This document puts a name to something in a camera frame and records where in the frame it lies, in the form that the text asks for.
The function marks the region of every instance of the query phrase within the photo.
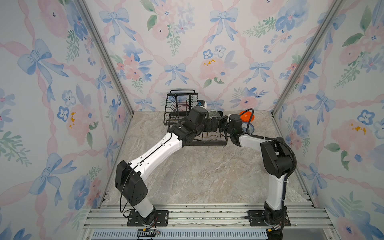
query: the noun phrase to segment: wall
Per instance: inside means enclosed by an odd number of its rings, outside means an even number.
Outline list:
[[[0,22],[0,239],[76,239],[130,118],[73,2],[2,1]]]
[[[383,8],[346,0],[275,116],[343,240],[384,239]]]
[[[86,0],[137,111],[171,89],[210,109],[272,109],[326,12],[316,0]]]

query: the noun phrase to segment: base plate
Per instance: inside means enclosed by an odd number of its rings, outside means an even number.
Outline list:
[[[264,212],[264,210],[248,210],[247,211],[248,217],[262,217],[263,212]],[[257,218],[256,219],[250,219],[249,224],[251,225],[251,227],[268,226],[268,224],[266,224],[264,222],[264,219],[257,219]],[[291,226],[291,222],[289,221],[289,218],[284,219],[284,226],[285,227]]]
[[[155,219],[157,227],[166,227],[168,225],[168,210],[156,210]],[[127,226],[129,227],[143,227],[141,216],[136,211],[130,211]]]

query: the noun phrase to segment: wire basket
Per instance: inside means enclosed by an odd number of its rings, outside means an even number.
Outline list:
[[[190,110],[197,105],[199,99],[195,90],[178,89],[171,90],[167,94],[166,106],[164,112],[164,125],[168,130],[172,125],[178,123],[184,117],[189,115]],[[184,146],[226,146],[228,137],[225,132],[202,132],[191,142],[184,142]]]

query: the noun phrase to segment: orange bowl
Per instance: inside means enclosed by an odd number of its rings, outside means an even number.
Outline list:
[[[244,113],[243,115],[240,116],[241,120],[243,120],[243,122],[248,122],[249,121],[249,118],[251,117],[251,112],[248,111],[246,113]],[[251,122],[255,119],[255,115],[252,116],[252,119],[251,119]]]

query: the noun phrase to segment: dish rack handle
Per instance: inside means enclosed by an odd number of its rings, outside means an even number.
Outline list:
[[[193,93],[196,93],[196,91],[193,89],[173,89],[170,90],[169,93],[172,93],[173,91],[193,91]]]

